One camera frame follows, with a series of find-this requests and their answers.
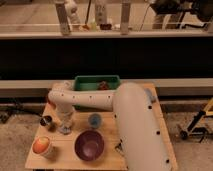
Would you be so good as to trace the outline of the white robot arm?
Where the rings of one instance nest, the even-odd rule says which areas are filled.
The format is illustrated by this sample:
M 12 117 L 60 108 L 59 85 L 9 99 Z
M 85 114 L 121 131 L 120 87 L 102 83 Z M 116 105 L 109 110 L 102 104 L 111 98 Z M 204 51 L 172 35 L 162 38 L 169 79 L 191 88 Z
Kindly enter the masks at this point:
M 115 90 L 53 88 L 48 98 L 59 114 L 71 112 L 74 105 L 112 111 L 128 171 L 172 170 L 151 99 L 136 83 L 123 83 Z

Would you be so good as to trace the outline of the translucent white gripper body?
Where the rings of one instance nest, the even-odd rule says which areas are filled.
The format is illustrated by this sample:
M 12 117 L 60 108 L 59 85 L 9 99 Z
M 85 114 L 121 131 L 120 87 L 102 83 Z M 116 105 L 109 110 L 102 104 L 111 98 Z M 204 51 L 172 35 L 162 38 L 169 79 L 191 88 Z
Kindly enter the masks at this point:
M 73 125 L 73 119 L 72 119 L 73 113 L 62 113 L 60 115 L 61 120 L 61 126 L 60 127 L 72 127 Z

